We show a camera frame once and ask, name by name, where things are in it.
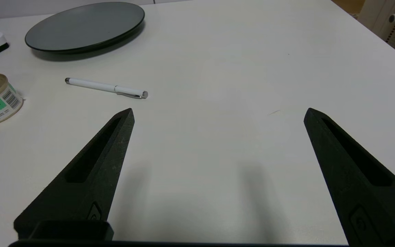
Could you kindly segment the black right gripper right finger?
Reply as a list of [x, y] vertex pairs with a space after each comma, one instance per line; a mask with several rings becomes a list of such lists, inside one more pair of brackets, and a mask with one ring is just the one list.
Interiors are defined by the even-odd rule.
[[395, 247], [395, 175], [321, 111], [304, 125], [348, 245]]

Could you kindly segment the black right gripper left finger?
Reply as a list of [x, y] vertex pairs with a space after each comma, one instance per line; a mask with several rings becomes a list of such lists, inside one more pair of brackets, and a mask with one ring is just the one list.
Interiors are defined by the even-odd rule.
[[133, 110], [115, 114], [15, 219], [19, 239], [45, 221], [106, 220], [135, 123]]

